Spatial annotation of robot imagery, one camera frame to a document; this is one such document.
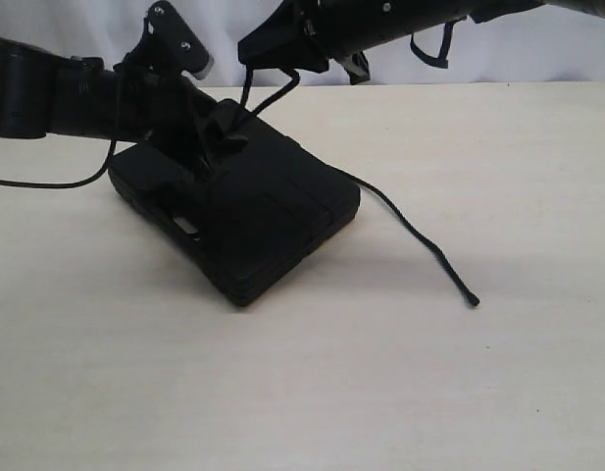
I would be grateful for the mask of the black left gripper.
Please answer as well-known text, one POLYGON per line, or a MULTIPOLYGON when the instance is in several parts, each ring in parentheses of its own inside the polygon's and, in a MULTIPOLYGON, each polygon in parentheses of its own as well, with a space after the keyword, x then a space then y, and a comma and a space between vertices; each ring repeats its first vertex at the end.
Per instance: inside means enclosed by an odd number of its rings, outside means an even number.
MULTIPOLYGON (((241 131, 247 113, 225 99, 202 115, 203 97, 183 74, 204 72, 200 43, 139 43, 114 67, 121 84, 121 122, 113 130, 107 157, 119 141, 147 143, 177 162, 202 162, 242 152, 249 138, 241 131)), ((134 193, 139 196, 170 186, 200 192, 202 186, 181 165, 161 156, 144 156, 134 164, 134 193)))

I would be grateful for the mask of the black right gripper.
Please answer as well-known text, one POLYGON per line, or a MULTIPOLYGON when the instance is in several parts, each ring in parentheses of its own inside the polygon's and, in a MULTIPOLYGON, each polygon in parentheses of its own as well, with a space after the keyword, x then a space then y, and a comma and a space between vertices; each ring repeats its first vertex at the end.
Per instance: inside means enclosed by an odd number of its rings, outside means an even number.
POLYGON ((371 79, 364 51, 443 25, 437 55, 430 56, 414 40, 410 48, 425 64, 446 69, 454 26, 468 15, 467 1, 282 1, 238 42, 237 57, 248 70, 317 74, 328 70, 330 57, 350 84, 362 84, 371 79))

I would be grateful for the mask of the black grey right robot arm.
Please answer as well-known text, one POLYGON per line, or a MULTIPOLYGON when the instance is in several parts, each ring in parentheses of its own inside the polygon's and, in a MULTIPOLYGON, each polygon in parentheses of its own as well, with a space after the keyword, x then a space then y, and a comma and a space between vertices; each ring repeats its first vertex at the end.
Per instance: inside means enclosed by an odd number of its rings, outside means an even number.
POLYGON ((605 20, 605 1, 282 1, 237 43, 246 70, 323 74, 339 64, 352 85, 371 78, 365 52, 402 39, 429 67, 446 70, 455 25, 476 25, 545 7, 605 20))

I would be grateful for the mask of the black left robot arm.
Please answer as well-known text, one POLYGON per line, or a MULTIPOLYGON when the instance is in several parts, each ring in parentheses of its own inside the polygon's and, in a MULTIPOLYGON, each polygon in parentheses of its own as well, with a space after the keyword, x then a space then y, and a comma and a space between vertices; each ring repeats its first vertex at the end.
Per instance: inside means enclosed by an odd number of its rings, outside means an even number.
POLYGON ((99 57, 62 57, 0 37, 0 138, 49 134, 104 139, 102 167, 70 183, 0 179, 0 186, 72 189, 108 174, 118 192, 140 196, 194 188, 211 180, 223 157, 245 143, 248 113, 239 103, 227 125, 217 102, 187 78, 210 56, 196 37, 145 30, 113 68, 99 57))

